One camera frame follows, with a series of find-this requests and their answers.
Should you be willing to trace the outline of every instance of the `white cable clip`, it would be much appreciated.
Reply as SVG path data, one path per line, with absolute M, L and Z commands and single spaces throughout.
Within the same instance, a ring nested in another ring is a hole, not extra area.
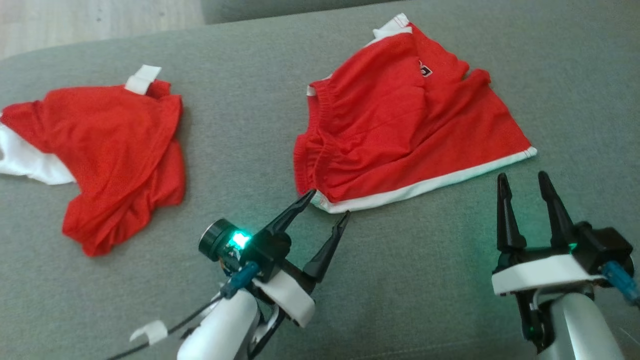
M 156 320 L 134 331 L 129 338 L 129 342 L 134 341 L 136 338 L 144 334 L 146 334 L 149 338 L 149 345 L 153 345 L 158 341 L 166 338 L 169 333 L 164 323 L 160 320 Z

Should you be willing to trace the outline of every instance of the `gray sofa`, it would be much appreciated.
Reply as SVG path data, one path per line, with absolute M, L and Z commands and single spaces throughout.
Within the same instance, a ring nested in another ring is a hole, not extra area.
M 203 230 L 226 217 L 256 231 L 295 199 L 291 154 L 307 125 L 306 85 L 400 12 L 488 70 L 538 148 L 505 169 L 530 245 L 550 236 L 541 169 L 574 220 L 614 226 L 640 245 L 635 2 L 408 1 L 57 47 L 0 62 L 0 107 L 162 66 L 160 78 L 184 97 L 188 190 L 110 255 L 88 258 L 60 231 L 77 186 L 0 176 L 0 358 L 103 359 L 129 348 L 139 326 L 171 326 L 210 299 L 224 276 L 197 250 Z M 533 357 L 515 299 L 496 297 L 490 281 L 497 174 L 354 213 L 314 293 L 313 321 L 304 330 L 285 323 L 261 358 Z M 304 264 L 335 219 L 303 213 L 290 260 Z M 598 290 L 596 302 L 625 355 L 640 359 L 637 310 L 614 290 Z M 172 337 L 131 359 L 173 359 L 179 345 Z

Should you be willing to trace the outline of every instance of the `red clothing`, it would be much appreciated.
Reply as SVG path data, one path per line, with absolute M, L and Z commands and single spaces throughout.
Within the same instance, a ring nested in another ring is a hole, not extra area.
M 329 212 L 407 199 L 495 167 L 461 170 L 531 155 L 489 73 L 465 78 L 467 63 L 407 26 L 411 33 L 364 47 L 309 85 L 308 130 L 294 149 L 296 186 L 318 189 L 314 204 Z
M 184 162 L 174 139 L 181 114 L 180 95 L 156 80 L 146 95 L 123 86 L 53 90 L 43 101 L 8 106 L 2 122 L 71 171 L 81 194 L 62 231 L 99 256 L 145 227 L 156 207 L 182 202 Z

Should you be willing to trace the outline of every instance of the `small logo patch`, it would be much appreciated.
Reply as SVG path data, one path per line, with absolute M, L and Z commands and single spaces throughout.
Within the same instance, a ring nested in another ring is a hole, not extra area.
M 420 61 L 420 71 L 422 72 L 422 76 L 424 76 L 425 78 L 433 73 L 431 69 L 429 69 L 422 63 L 422 61 Z

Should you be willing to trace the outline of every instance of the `black cable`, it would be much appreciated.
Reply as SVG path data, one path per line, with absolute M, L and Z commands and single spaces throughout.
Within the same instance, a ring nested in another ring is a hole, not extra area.
M 267 331 L 267 333 L 262 337 L 260 342 L 258 342 L 256 346 L 253 348 L 253 350 L 251 351 L 251 353 L 249 353 L 249 360 L 255 359 L 255 357 L 258 356 L 258 354 L 260 354 L 264 346 L 267 345 L 267 341 L 269 341 L 273 336 L 273 333 L 276 332 L 276 330 L 278 330 L 284 318 L 285 318 L 285 313 L 284 313 L 284 310 L 281 309 L 280 312 L 278 313 L 278 317 L 276 318 L 275 323 L 273 324 L 273 327 L 270 328 L 269 331 Z
M 194 311 L 191 315 L 187 316 L 186 319 L 184 319 L 183 321 L 179 322 L 178 325 L 172 327 L 171 329 L 169 329 L 169 331 L 167 332 L 167 336 L 173 334 L 174 332 L 178 331 L 178 329 L 180 329 L 181 327 L 187 325 L 190 321 L 192 321 L 193 319 L 195 319 L 196 316 L 198 316 L 202 311 L 205 311 L 205 309 L 207 309 L 209 306 L 217 303 L 218 301 L 220 301 L 222 299 L 221 295 L 218 295 L 216 297 L 214 297 L 213 299 L 211 299 L 210 302 L 208 302 L 207 304 L 203 305 L 202 307 L 200 307 L 199 309 L 197 309 L 196 311 Z M 107 360 L 119 360 L 122 359 L 124 357 L 127 357 L 131 354 L 134 354 L 144 348 L 148 348 L 149 347 L 149 342 L 147 341 L 146 343 L 142 344 L 142 345 L 138 345 L 137 347 L 134 348 L 130 348 L 129 350 L 125 351 L 125 352 L 121 352 L 118 355 L 112 356 L 110 358 L 108 358 Z

